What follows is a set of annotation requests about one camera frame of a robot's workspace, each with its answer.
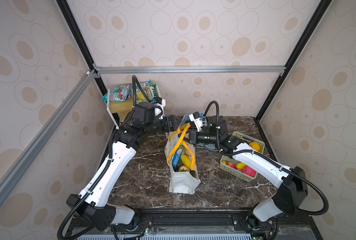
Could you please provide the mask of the yellow mango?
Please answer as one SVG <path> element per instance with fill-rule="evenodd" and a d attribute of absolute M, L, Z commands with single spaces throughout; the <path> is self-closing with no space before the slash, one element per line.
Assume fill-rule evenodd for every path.
<path fill-rule="evenodd" d="M 185 166 L 187 166 L 187 167 L 189 167 L 191 169 L 192 162 L 191 162 L 191 159 L 190 159 L 190 157 L 188 155 L 186 155 L 186 154 L 181 155 L 181 161 L 183 162 L 183 164 Z"/>

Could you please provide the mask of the green plastic basket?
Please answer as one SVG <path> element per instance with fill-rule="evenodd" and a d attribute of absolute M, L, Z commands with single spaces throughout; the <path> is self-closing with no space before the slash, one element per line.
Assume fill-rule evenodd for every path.
<path fill-rule="evenodd" d="M 251 143 L 251 142 L 256 142 L 261 146 L 261 150 L 259 151 L 259 153 L 263 154 L 264 153 L 264 149 L 265 149 L 265 143 L 261 140 L 258 140 L 256 138 L 250 137 L 248 135 L 242 134 L 240 132 L 233 132 L 232 136 L 235 136 L 236 138 L 239 138 L 240 140 L 243 141 L 243 143 Z M 228 166 L 228 162 L 233 162 L 235 165 L 237 165 L 238 163 L 241 163 L 240 161 L 237 161 L 235 159 L 232 159 L 231 157 L 227 157 L 227 156 L 222 156 L 219 162 L 219 169 L 221 169 L 224 172 L 227 172 L 229 174 L 231 174 L 232 176 L 237 177 L 240 180 L 243 180 L 247 183 L 250 183 L 251 181 L 255 180 L 258 173 L 256 173 L 255 177 L 250 177 L 248 175 L 245 175 L 244 173 L 242 173 L 242 170 L 237 170 L 237 169 L 233 169 L 231 167 Z"/>

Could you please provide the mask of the white grocery bag yellow handles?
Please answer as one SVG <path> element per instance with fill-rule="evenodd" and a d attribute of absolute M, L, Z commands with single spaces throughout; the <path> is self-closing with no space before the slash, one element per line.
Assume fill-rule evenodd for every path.
<path fill-rule="evenodd" d="M 190 123 L 188 115 L 184 115 L 178 130 L 169 133 L 165 145 L 165 156 L 170 169 L 169 192 L 194 195 L 201 181 L 198 177 L 195 147 L 180 138 L 182 133 L 188 134 Z"/>

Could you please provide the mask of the blue candy packet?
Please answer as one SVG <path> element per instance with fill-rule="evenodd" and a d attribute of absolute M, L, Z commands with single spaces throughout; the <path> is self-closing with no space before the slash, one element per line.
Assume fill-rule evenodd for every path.
<path fill-rule="evenodd" d="M 178 162 L 181 160 L 182 155 L 185 153 L 185 150 L 178 148 L 172 158 L 172 166 L 175 168 L 178 165 Z"/>

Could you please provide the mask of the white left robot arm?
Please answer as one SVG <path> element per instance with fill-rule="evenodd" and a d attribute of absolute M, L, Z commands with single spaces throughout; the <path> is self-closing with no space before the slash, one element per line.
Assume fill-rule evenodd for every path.
<path fill-rule="evenodd" d="M 109 138 L 108 155 L 104 163 L 79 194 L 71 194 L 68 197 L 67 205 L 71 211 L 59 226 L 59 240 L 67 239 L 63 231 L 74 215 L 86 221 L 89 226 L 69 236 L 70 240 L 77 239 L 93 229 L 103 231 L 116 224 L 136 227 L 136 211 L 127 206 L 109 205 L 108 199 L 124 168 L 139 150 L 141 138 L 147 134 L 170 133 L 177 129 L 180 119 L 174 115 L 164 116 L 164 106 L 165 100 L 160 97 L 133 103 L 129 117 Z"/>

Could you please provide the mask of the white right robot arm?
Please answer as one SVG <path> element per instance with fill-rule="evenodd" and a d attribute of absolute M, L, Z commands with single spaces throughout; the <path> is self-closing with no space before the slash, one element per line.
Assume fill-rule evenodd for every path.
<path fill-rule="evenodd" d="M 215 151 L 240 163 L 246 164 L 254 171 L 269 180 L 277 192 L 270 198 L 257 204 L 253 211 L 253 218 L 259 222 L 265 222 L 272 217 L 281 214 L 293 215 L 304 213 L 311 216 L 320 216 L 328 212 L 329 202 L 323 192 L 306 179 L 302 168 L 290 168 L 282 165 L 259 151 L 254 150 L 248 143 L 236 136 L 228 134 L 227 123 L 220 116 L 220 108 L 217 101 L 212 101 L 207 107 L 215 106 L 215 116 L 209 117 L 207 113 L 195 112 L 189 115 L 192 127 L 184 138 L 192 145 L 214 145 Z M 308 189 L 313 189 L 323 202 L 322 209 L 307 211 L 300 208 L 308 196 Z"/>

